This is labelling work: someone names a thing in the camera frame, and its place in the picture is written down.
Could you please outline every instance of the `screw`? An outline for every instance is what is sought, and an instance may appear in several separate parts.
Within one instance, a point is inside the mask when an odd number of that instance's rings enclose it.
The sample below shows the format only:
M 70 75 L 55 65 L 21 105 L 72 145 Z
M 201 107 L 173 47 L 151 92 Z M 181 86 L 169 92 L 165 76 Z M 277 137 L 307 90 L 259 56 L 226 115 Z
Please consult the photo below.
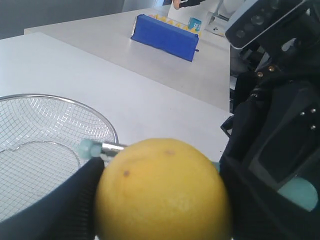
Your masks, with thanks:
M 276 70 L 274 66 L 269 66 L 268 69 L 270 72 L 274 72 Z

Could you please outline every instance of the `wire mesh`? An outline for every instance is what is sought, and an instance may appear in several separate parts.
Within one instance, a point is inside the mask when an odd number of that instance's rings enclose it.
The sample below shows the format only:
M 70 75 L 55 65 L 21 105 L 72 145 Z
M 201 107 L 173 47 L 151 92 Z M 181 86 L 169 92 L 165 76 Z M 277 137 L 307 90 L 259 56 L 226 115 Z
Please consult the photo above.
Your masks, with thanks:
M 79 102 L 45 95 L 0 98 L 0 222 L 84 165 L 77 155 L 84 138 L 118 142 L 109 121 Z

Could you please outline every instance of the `white table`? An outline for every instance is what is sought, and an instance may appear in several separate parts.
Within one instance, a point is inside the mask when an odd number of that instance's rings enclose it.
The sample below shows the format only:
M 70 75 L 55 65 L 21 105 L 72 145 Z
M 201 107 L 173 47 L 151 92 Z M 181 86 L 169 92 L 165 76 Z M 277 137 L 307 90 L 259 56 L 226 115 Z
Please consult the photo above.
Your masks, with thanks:
M 127 145 L 171 137 L 218 161 L 228 141 L 220 129 L 228 112 L 42 33 L 0 40 L 0 86 L 0 96 L 50 94 L 89 105 Z
M 230 45 L 203 32 L 193 62 L 130 39 L 139 14 L 168 13 L 168 6 L 29 28 L 41 32 L 196 99 L 229 111 Z

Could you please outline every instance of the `wire mesh basket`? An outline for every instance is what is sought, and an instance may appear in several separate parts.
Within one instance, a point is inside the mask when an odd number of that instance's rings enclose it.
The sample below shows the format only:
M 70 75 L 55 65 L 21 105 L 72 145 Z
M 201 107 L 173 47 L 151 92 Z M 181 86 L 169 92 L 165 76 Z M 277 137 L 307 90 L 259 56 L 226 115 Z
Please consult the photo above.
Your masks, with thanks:
M 111 123 L 79 102 L 40 94 L 0 97 L 0 222 L 85 164 L 77 154 L 82 139 L 118 143 Z

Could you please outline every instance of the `basket rim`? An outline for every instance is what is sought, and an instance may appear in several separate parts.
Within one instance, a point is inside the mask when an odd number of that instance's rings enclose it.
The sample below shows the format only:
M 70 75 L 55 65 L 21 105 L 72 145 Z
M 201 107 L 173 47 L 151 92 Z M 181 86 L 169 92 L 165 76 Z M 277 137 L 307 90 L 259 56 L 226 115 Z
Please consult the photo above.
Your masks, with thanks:
M 0 96 L 0 102 L 14 100 L 14 99 L 31 99 L 31 98 L 52 99 L 52 100 L 57 100 L 57 101 L 61 101 L 61 102 L 69 103 L 69 104 L 74 104 L 78 107 L 86 109 L 87 111 L 91 112 L 92 114 L 94 114 L 98 118 L 100 118 L 107 126 L 109 126 L 110 131 L 114 135 L 115 143 L 116 144 L 119 143 L 118 134 L 116 132 L 115 127 L 112 125 L 112 123 L 104 115 L 102 115 L 100 112 L 98 112 L 94 108 L 92 108 L 82 102 L 72 100 L 67 97 L 51 95 L 51 94 L 40 94 L 40 93 L 20 93 L 20 94 L 13 94 L 13 95 L 7 95 L 7 96 Z

